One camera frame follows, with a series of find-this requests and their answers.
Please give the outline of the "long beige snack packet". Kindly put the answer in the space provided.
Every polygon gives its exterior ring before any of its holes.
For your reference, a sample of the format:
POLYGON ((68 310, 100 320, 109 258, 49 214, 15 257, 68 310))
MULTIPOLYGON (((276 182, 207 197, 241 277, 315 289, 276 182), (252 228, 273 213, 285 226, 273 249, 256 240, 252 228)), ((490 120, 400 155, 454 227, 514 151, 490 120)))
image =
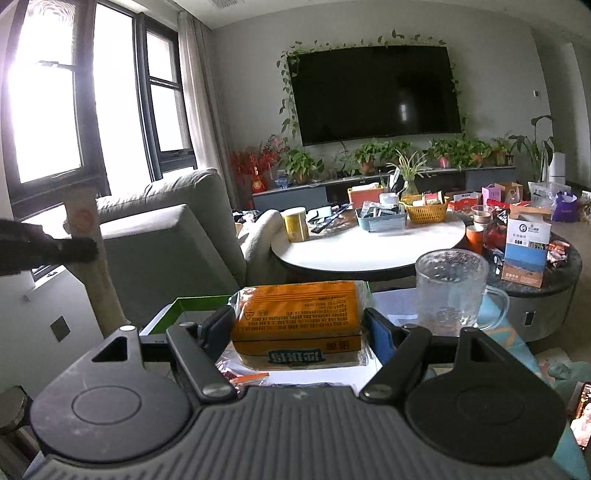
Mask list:
POLYGON ((104 338, 126 325, 127 320, 116 294, 106 259, 100 220, 96 205, 96 191, 91 187, 71 188, 63 196, 66 210, 66 231, 82 248, 82 262, 70 263, 67 268, 86 289, 98 328, 104 338))

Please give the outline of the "orange cracker package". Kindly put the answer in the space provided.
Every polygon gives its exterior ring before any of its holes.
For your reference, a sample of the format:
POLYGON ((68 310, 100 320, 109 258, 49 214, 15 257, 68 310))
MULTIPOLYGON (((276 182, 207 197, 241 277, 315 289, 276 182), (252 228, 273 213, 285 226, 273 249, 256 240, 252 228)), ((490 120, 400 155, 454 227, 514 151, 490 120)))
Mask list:
POLYGON ((245 287, 230 340, 243 364, 256 370, 365 366, 369 340, 363 311, 374 305, 363 281, 245 287))

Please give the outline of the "clear glass mug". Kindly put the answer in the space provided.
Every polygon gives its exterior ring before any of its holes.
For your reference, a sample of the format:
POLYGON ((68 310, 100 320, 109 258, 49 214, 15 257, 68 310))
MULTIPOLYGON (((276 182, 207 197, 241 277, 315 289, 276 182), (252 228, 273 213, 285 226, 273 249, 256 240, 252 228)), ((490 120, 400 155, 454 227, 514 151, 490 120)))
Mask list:
POLYGON ((506 319, 508 295, 489 287, 489 264, 477 253, 441 249, 415 264, 417 322, 440 336, 457 336, 464 327, 493 330, 506 319))

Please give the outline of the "white round coffee table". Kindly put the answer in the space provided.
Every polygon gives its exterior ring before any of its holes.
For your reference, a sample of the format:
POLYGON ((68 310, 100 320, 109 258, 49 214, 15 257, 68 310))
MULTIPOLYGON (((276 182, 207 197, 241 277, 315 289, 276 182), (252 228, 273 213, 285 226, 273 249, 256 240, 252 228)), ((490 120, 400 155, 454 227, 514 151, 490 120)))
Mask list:
POLYGON ((304 242, 291 243, 280 231, 271 251, 304 281, 386 281, 414 275, 419 257, 459 246, 465 231, 465 223, 454 213, 440 223, 410 222, 401 232, 370 233, 352 221, 337 232, 312 235, 304 242))

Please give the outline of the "grey sofa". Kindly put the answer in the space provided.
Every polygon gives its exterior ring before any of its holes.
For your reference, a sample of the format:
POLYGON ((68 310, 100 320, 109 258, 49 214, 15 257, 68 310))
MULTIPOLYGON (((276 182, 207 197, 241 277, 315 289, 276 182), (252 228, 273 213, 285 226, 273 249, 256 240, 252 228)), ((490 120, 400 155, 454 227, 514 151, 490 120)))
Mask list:
POLYGON ((268 210, 237 231, 224 180, 212 168, 101 197, 97 209, 114 288, 138 328, 179 297, 287 281, 271 251, 283 232, 280 212, 268 210))

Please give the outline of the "blue storage basket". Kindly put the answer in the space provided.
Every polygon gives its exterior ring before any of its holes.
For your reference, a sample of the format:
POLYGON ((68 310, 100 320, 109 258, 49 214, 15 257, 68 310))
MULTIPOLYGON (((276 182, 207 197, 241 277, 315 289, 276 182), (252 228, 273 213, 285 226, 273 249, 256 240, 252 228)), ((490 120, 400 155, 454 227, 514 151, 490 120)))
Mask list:
POLYGON ((363 215, 362 208, 356 209, 355 213, 359 226, 363 231, 369 233, 400 232, 404 231, 407 227, 406 213, 382 212, 378 216, 370 213, 363 215))

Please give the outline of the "yellow woven basket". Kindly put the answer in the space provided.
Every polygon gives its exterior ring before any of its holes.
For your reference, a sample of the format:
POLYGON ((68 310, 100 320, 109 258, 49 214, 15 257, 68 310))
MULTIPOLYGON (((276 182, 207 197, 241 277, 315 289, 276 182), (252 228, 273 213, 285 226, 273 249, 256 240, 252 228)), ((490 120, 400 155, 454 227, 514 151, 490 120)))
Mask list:
POLYGON ((449 198, 443 203, 425 204, 421 195, 403 197, 401 203, 408 212, 408 218, 416 225, 441 223, 446 219, 449 198))

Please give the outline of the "dark round side table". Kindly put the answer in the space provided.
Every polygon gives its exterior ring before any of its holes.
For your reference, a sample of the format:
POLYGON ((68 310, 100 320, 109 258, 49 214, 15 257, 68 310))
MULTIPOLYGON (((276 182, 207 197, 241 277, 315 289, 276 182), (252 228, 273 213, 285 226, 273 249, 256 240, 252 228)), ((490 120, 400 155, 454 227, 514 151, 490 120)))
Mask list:
POLYGON ((526 343, 547 338, 562 327, 582 272, 582 258, 573 244, 556 233, 551 240, 566 243, 568 256, 561 265, 546 267, 541 288, 503 280, 501 252, 483 249, 490 267, 487 284, 509 296, 507 319, 526 343))

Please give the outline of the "blue white carton box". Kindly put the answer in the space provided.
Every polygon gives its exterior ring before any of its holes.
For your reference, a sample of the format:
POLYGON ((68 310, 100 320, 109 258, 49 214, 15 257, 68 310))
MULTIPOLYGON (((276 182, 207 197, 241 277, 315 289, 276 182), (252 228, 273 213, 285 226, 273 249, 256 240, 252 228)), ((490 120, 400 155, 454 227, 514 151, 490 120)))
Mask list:
POLYGON ((511 214, 508 219, 501 278, 541 288, 551 239, 551 224, 538 214, 511 214))

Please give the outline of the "dark framed window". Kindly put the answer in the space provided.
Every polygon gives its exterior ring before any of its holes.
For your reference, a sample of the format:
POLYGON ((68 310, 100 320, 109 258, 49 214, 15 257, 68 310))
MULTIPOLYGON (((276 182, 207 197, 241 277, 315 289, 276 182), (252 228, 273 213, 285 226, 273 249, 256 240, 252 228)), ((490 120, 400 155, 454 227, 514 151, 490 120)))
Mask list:
POLYGON ((137 1, 5 1, 1 152, 12 214, 197 166, 177 32, 137 1))

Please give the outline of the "potted spider plant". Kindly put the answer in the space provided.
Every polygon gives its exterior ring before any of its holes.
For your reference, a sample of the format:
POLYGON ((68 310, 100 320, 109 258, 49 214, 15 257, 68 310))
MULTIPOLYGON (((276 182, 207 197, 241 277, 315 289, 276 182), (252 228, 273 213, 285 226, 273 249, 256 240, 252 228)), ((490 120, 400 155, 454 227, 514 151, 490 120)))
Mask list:
POLYGON ((404 179, 403 195, 418 195, 419 190, 416 184, 417 177, 423 177, 428 170, 428 158, 426 153, 414 151, 408 154, 406 151, 396 148, 394 150, 394 161, 387 164, 390 175, 398 174, 404 179))

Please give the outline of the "red flower decoration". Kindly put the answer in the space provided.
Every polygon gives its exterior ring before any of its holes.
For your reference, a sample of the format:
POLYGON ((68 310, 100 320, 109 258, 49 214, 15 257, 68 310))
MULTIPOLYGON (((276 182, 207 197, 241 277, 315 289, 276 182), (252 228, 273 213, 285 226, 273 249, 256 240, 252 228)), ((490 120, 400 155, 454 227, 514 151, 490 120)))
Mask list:
POLYGON ((287 150, 287 139, 273 134, 259 147, 232 151, 230 165, 240 183, 249 178, 250 191, 263 193, 267 190, 266 172, 280 163, 287 150))

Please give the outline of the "beige curtain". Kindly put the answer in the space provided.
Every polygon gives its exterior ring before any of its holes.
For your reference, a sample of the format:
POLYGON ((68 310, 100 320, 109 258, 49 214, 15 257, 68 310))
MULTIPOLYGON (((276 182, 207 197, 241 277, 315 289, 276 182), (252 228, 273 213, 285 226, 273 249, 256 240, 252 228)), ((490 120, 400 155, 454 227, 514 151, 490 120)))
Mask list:
POLYGON ((185 10, 178 14, 181 84, 191 145, 200 168, 214 168, 233 208, 240 205, 216 92, 211 30, 185 10))

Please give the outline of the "white air purifier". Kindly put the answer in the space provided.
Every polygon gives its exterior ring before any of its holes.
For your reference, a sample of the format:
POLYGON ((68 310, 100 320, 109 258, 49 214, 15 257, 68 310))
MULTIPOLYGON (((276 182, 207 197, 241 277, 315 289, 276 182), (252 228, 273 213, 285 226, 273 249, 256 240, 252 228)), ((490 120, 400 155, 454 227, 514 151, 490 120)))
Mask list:
POLYGON ((566 156, 562 152, 554 152, 548 167, 548 181, 565 185, 566 183, 566 156))

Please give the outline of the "black wall television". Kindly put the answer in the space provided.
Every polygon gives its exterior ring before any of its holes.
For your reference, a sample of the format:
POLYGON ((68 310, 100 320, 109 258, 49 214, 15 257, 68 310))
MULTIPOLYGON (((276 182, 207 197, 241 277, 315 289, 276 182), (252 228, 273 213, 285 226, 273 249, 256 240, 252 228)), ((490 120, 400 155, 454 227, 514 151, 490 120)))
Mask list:
POLYGON ((306 146, 461 131, 444 46, 327 50, 291 55, 287 65, 306 146))

